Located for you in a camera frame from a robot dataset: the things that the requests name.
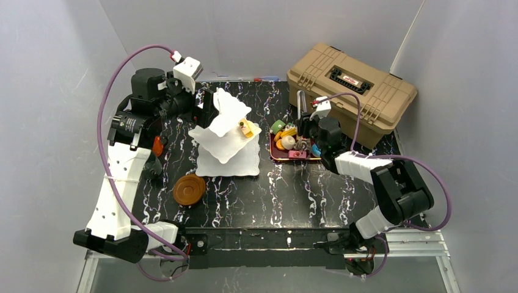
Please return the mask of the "white three-tier cake stand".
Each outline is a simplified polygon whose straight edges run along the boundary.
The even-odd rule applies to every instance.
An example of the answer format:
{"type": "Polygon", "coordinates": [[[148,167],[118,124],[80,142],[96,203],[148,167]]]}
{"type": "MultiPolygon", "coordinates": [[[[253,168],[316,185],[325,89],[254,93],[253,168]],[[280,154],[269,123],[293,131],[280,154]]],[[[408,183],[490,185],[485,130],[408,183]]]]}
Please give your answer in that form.
{"type": "Polygon", "coordinates": [[[199,177],[258,176],[260,173],[258,124],[254,136],[247,139],[239,128],[239,121],[247,119],[251,108],[222,88],[214,93],[214,105],[219,115],[208,128],[196,126],[188,135],[198,146],[199,177]]]}

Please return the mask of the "yellow layered cake piece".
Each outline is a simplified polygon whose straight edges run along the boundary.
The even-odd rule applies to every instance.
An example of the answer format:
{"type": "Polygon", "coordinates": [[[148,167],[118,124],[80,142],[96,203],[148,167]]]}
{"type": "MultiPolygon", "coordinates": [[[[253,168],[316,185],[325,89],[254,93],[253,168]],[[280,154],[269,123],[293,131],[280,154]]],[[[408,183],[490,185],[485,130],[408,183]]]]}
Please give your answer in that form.
{"type": "Polygon", "coordinates": [[[246,118],[242,118],[239,121],[238,125],[239,125],[239,128],[241,129],[243,135],[247,139],[252,138],[254,136],[255,125],[252,122],[250,122],[246,118]]]}

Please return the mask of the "metal serving tongs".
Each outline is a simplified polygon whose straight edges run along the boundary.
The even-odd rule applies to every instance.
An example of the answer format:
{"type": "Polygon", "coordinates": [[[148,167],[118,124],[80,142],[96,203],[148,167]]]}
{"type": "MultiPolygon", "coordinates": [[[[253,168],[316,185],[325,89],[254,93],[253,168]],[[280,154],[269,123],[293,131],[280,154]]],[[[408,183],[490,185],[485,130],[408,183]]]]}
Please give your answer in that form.
{"type": "Polygon", "coordinates": [[[305,92],[298,90],[296,93],[297,119],[300,120],[303,113],[307,112],[305,92]]]}

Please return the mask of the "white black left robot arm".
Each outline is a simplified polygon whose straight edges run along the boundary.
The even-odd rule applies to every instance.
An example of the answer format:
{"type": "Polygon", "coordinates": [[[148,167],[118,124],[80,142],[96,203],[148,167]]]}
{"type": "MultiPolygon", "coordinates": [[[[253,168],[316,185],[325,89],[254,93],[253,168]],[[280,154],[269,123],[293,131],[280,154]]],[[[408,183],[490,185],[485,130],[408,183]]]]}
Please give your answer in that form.
{"type": "Polygon", "coordinates": [[[107,166],[95,210],[73,243],[131,263],[138,263],[154,248],[174,244],[179,227],[170,220],[137,224],[131,215],[141,179],[162,173],[158,147],[166,121],[180,118],[207,127],[217,116],[213,92],[206,90],[203,105],[195,97],[192,73],[158,68],[137,70],[131,78],[131,93],[118,105],[108,131],[108,148],[102,154],[107,166]]]}

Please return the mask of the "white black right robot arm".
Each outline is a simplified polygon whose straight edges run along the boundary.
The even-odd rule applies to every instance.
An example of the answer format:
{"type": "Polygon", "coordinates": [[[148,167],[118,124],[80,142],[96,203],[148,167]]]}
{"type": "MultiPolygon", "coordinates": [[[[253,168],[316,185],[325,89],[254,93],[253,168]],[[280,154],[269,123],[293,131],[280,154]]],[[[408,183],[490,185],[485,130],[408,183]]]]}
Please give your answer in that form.
{"type": "Polygon", "coordinates": [[[374,187],[377,206],[349,226],[351,236],[357,240],[371,239],[434,206],[433,196],[413,162],[376,159],[348,151],[336,119],[304,113],[297,119],[297,131],[316,144],[321,162],[329,171],[374,187]]]}

